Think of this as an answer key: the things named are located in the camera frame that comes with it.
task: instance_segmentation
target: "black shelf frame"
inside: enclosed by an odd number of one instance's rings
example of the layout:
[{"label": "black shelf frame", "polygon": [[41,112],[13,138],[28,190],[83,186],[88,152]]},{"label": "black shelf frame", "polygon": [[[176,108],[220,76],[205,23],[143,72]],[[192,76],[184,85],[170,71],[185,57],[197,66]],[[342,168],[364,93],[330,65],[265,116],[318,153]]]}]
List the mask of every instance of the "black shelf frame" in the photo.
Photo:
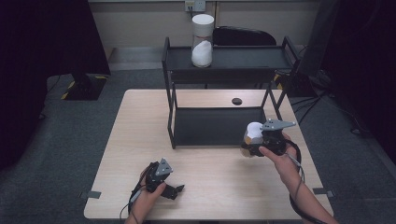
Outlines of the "black shelf frame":
[{"label": "black shelf frame", "polygon": [[[281,46],[215,46],[212,58],[212,64],[207,68],[195,67],[191,62],[191,47],[171,47],[169,38],[165,38],[162,63],[169,104],[167,129],[172,148],[239,145],[250,122],[265,122],[263,107],[268,96],[277,118],[282,120],[279,108],[300,64],[298,52],[287,36]],[[291,70],[289,81],[278,99],[271,89],[276,70]],[[177,105],[176,84],[235,82],[268,83],[262,104],[205,108]],[[175,124],[172,130],[174,111]]]}]

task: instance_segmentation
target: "wooden table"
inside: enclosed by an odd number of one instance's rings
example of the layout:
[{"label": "wooden table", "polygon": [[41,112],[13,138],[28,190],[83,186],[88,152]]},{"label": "wooden table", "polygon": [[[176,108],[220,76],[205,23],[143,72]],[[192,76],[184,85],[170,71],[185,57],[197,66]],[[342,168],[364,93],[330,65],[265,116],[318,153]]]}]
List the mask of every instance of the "wooden table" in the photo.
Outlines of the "wooden table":
[{"label": "wooden table", "polygon": [[[183,106],[233,106],[234,97],[244,106],[259,105],[265,90],[179,90]],[[264,106],[267,118],[276,118],[272,104]],[[290,102],[280,107],[284,120],[295,121]],[[275,220],[300,219],[292,210],[289,193],[273,163],[267,158],[245,158],[238,146],[177,147],[172,149],[166,126],[169,106],[165,90],[125,92],[108,139],[92,190],[99,199],[87,201],[87,218],[116,219],[128,203],[140,173],[152,161],[166,158],[174,172],[171,186],[186,187],[172,201],[161,197],[147,220]],[[300,147],[309,188],[322,188],[316,167],[299,126],[284,130]],[[326,195],[317,195],[332,213]],[[126,209],[122,217],[127,217]]]}]

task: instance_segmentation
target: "gray carpet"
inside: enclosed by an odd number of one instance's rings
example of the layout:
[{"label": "gray carpet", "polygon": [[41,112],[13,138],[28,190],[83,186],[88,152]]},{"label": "gray carpet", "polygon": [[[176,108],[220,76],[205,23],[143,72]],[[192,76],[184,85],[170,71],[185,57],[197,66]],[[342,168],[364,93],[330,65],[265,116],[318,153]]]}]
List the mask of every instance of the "gray carpet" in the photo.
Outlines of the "gray carpet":
[{"label": "gray carpet", "polygon": [[[113,72],[97,101],[61,100],[71,81],[69,75],[49,78],[46,117],[19,163],[0,172],[0,223],[119,223],[85,218],[79,194],[91,189],[125,91],[163,89],[162,70]],[[322,183],[335,193],[335,217],[340,223],[396,223],[396,181],[383,152],[374,139],[351,133],[351,126],[328,96],[301,123]]]}]

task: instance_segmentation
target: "clear container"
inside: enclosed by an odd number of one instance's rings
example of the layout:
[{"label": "clear container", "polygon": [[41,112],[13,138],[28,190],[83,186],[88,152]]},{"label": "clear container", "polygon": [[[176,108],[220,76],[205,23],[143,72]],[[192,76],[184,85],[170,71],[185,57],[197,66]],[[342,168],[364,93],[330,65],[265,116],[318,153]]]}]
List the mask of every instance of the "clear container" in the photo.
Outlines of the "clear container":
[{"label": "clear container", "polygon": [[206,14],[192,18],[191,60],[197,67],[208,67],[212,64],[212,33],[214,18]]}]

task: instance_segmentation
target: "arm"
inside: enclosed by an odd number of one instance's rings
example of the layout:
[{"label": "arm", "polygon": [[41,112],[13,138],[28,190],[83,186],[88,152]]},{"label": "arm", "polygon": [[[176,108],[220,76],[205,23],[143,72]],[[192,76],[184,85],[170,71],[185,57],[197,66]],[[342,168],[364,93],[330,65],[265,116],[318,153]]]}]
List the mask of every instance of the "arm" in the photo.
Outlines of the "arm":
[{"label": "arm", "polygon": [[[260,147],[259,150],[264,156],[274,162],[276,170],[288,189],[291,198],[302,211],[323,222],[337,223],[334,217],[320,204],[308,186],[302,182],[296,164],[288,155],[277,156],[265,147]],[[296,158],[296,150],[289,144],[287,145],[286,152],[293,158]]]},{"label": "arm", "polygon": [[136,201],[132,205],[131,213],[128,218],[125,220],[125,224],[141,224],[146,218],[147,214],[154,206],[157,199],[161,196],[163,191],[165,190],[166,184],[161,183],[157,189],[150,193],[142,188],[140,195],[137,197]]}]

